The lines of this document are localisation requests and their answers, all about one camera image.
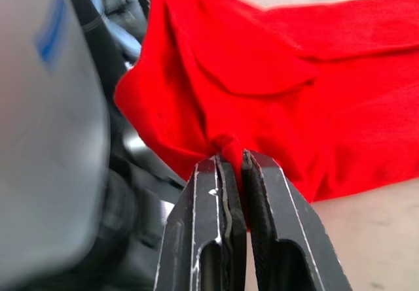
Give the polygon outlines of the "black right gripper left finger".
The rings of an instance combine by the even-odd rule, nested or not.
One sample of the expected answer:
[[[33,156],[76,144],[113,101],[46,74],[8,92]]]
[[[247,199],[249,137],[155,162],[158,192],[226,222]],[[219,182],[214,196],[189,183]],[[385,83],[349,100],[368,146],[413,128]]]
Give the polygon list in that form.
[[[155,290],[244,290],[246,222],[231,164],[196,164],[167,218]]]

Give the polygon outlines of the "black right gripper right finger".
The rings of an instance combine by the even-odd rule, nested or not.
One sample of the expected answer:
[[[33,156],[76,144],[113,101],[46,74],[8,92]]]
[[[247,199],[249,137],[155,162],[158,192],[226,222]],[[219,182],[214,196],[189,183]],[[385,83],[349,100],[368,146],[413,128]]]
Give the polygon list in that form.
[[[351,290],[318,214],[271,157],[247,150],[242,163],[259,290]]]

